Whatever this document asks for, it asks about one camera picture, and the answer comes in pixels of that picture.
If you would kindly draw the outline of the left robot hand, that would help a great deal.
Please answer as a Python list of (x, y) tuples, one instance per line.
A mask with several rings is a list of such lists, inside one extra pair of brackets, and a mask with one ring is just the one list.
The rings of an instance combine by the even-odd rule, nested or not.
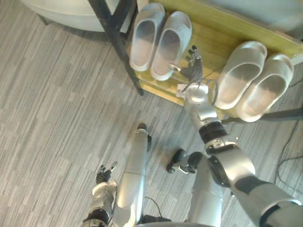
[(104, 165), (101, 165), (98, 169), (97, 175), (96, 175), (96, 184), (100, 184), (102, 182), (108, 182), (112, 172), (115, 170), (118, 162), (115, 161), (112, 163), (110, 168), (106, 169)]

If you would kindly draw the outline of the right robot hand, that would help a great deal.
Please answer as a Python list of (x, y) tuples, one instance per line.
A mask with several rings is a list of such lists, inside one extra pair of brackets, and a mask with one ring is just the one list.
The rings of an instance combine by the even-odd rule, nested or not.
[(177, 66), (169, 63), (168, 68), (189, 80), (201, 78), (203, 74), (202, 57), (195, 45), (188, 50), (185, 60), (187, 61), (186, 66)]

